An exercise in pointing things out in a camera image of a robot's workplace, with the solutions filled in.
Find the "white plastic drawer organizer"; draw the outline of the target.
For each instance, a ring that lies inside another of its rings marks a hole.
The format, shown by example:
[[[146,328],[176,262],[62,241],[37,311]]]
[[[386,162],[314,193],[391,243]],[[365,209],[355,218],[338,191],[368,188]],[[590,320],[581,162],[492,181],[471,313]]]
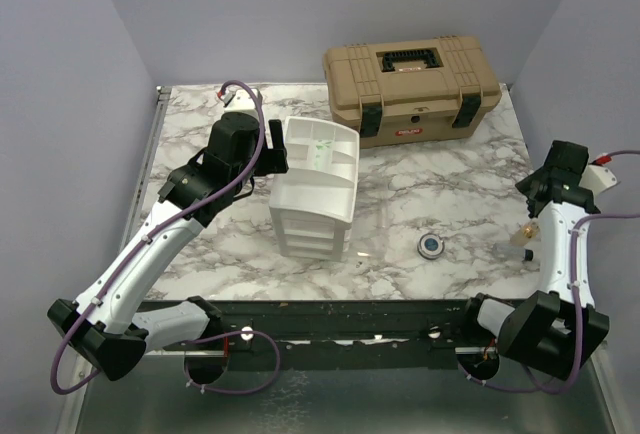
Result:
[[[381,196],[359,189],[359,134],[340,124],[289,116],[288,171],[272,182],[269,208],[280,254],[344,262],[382,258]]]

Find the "gold cap foundation bottle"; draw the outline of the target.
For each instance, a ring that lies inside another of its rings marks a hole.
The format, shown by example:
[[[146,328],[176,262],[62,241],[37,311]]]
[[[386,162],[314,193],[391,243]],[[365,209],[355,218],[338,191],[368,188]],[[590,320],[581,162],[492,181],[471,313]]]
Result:
[[[512,246],[524,247],[534,240],[539,233],[539,224],[533,219],[522,225],[514,234],[511,235],[509,243]]]

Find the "round compact with lid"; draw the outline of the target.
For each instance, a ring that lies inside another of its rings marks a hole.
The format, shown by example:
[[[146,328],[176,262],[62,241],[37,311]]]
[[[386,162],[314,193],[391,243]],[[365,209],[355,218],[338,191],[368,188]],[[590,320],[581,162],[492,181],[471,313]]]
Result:
[[[417,243],[417,252],[421,257],[427,260],[435,260],[439,258],[445,250],[443,239],[432,233],[424,234]]]

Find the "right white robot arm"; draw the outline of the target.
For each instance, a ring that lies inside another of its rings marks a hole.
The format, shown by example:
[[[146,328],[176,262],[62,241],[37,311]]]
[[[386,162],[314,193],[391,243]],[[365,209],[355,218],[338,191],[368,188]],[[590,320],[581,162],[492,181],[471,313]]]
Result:
[[[587,147],[556,140],[543,165],[517,183],[542,234],[540,286],[517,306],[478,294],[459,321],[467,343],[493,337],[499,355],[565,384],[576,380],[610,329],[588,281],[588,232],[600,213],[583,181],[592,166]]]

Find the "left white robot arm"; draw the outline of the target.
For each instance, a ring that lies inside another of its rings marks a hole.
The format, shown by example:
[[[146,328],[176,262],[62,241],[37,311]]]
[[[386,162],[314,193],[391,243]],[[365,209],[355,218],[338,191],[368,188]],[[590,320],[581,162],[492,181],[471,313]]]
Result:
[[[148,312],[139,307],[183,248],[246,197],[245,185],[287,170],[281,121],[261,124],[251,114],[223,114],[207,146],[169,174],[140,230],[109,268],[75,299],[58,299],[49,308],[65,343],[111,381],[131,372],[149,351],[177,343],[214,346],[227,324],[203,298]]]

